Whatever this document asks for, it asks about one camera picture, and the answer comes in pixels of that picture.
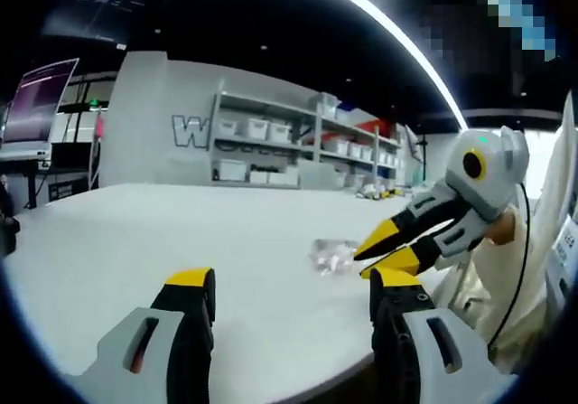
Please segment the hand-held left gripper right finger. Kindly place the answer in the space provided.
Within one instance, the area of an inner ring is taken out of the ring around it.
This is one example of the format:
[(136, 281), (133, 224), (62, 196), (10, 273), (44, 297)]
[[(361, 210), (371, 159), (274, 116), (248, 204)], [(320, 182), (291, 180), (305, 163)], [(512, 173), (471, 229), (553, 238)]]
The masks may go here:
[(497, 403), (517, 380), (497, 369), (482, 338), (436, 306), (418, 278), (372, 268), (369, 290), (381, 402)]

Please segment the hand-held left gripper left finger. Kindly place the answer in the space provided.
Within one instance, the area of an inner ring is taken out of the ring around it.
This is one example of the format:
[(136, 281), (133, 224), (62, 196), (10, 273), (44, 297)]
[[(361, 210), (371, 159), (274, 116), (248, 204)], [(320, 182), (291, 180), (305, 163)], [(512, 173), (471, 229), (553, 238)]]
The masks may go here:
[(209, 402), (215, 314), (213, 268), (174, 274), (100, 339), (76, 391), (87, 403)]

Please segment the person's right hand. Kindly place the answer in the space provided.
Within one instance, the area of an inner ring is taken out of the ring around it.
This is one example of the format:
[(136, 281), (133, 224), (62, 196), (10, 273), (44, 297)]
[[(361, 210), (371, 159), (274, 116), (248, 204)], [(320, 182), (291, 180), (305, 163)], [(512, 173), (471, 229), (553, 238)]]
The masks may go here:
[(484, 233), (484, 238), (494, 245), (503, 246), (515, 238), (516, 214), (511, 209), (504, 210)]

